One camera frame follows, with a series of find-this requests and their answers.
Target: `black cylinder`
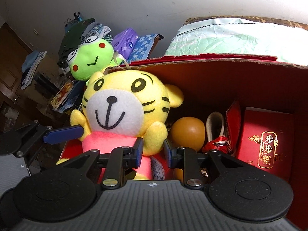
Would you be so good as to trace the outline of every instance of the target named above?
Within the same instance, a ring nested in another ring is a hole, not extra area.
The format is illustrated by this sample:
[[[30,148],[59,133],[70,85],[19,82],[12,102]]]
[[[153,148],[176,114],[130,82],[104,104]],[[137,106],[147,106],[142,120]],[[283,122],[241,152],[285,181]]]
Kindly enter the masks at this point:
[[[36,72],[33,79],[43,88],[48,90],[52,95],[56,95],[59,92],[59,89],[52,82],[50,82],[45,76],[43,76],[40,72]]]

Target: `small red box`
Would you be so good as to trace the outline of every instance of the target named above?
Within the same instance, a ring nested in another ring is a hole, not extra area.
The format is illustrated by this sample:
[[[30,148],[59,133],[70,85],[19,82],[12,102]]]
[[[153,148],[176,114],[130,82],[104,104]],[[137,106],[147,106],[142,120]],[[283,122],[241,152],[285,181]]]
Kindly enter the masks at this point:
[[[292,114],[247,107],[237,158],[288,181],[293,141]]]

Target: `blue checkered cloth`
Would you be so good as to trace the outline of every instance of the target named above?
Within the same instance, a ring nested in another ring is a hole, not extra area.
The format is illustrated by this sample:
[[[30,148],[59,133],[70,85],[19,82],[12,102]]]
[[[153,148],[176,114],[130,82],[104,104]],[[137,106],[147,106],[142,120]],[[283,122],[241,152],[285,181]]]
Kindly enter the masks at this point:
[[[157,35],[158,34],[153,34],[139,37],[127,62],[131,63],[132,61],[147,59]]]

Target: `tiger plush head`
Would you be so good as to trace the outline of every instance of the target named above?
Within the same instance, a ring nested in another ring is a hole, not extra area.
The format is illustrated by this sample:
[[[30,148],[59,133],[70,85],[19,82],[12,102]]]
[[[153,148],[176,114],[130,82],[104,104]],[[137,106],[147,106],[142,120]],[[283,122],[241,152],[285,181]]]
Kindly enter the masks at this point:
[[[94,73],[82,100],[91,131],[143,136],[154,122],[166,121],[171,107],[184,100],[174,85],[139,70]]]

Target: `green frog plush toy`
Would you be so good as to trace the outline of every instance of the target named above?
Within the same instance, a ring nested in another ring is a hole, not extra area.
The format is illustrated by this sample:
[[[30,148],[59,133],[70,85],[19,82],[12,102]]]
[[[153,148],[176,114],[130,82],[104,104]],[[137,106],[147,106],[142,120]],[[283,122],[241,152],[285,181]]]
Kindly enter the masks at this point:
[[[67,57],[72,76],[76,80],[87,81],[97,71],[103,72],[109,66],[117,66],[123,58],[114,53],[106,40],[91,36]]]

